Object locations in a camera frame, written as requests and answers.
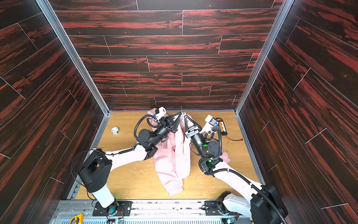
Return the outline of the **pink zip jacket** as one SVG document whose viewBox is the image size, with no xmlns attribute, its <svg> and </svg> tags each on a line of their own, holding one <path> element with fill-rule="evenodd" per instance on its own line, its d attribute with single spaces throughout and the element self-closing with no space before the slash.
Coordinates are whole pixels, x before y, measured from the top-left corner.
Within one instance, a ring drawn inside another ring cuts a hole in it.
<svg viewBox="0 0 358 224">
<path fill-rule="evenodd" d="M 183 191 L 183 179 L 191 170 L 191 140 L 185 136 L 184 117 L 181 117 L 178 131 L 170 132 L 164 142 L 160 142 L 155 153 L 154 166 L 158 178 L 168 192 L 174 196 Z"/>
</svg>

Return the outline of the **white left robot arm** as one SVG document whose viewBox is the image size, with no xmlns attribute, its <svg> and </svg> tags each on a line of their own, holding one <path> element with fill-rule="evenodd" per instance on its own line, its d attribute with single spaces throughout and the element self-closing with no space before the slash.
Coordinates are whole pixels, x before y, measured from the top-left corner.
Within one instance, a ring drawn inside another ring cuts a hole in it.
<svg viewBox="0 0 358 224">
<path fill-rule="evenodd" d="M 170 133 L 178 131 L 181 117 L 181 112 L 166 117 L 156 110 L 155 114 L 143 116 L 136 124 L 133 135 L 137 142 L 133 147 L 114 152 L 104 152 L 100 148 L 87 150 L 89 156 L 78 171 L 79 183 L 95 197 L 105 216 L 124 212 L 107 185 L 110 172 L 129 163 L 154 157 L 158 145 Z"/>
</svg>

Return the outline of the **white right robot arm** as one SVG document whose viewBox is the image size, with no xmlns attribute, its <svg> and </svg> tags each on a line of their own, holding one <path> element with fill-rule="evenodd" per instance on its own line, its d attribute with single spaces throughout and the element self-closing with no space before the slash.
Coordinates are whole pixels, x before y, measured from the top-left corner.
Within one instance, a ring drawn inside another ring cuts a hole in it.
<svg viewBox="0 0 358 224">
<path fill-rule="evenodd" d="M 288 211 L 273 185 L 255 182 L 231 168 L 223 159 L 222 137 L 227 135 L 222 119 L 207 116 L 201 127 L 184 115 L 185 135 L 200 156 L 199 168 L 207 176 L 215 177 L 240 193 L 237 197 L 225 191 L 217 198 L 220 214 L 238 213 L 255 224 L 286 224 Z"/>
</svg>

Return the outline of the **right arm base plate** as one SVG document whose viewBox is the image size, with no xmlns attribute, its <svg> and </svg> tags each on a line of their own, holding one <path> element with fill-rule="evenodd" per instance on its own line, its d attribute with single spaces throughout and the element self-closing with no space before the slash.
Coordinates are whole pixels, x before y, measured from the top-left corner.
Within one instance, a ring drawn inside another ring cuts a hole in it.
<svg viewBox="0 0 358 224">
<path fill-rule="evenodd" d="M 241 216 L 241 214 L 229 211 L 221 201 L 209 200 L 205 201 L 201 206 L 207 216 Z"/>
</svg>

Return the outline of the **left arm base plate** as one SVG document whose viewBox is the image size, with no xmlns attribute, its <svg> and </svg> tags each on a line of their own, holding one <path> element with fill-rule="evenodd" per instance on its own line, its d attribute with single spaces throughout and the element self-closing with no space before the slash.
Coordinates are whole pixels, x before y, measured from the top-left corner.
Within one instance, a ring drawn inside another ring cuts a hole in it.
<svg viewBox="0 0 358 224">
<path fill-rule="evenodd" d="M 122 217 L 129 216 L 131 213 L 132 201 L 116 200 L 108 207 L 102 207 L 99 202 L 96 202 L 92 215 L 94 217 Z"/>
</svg>

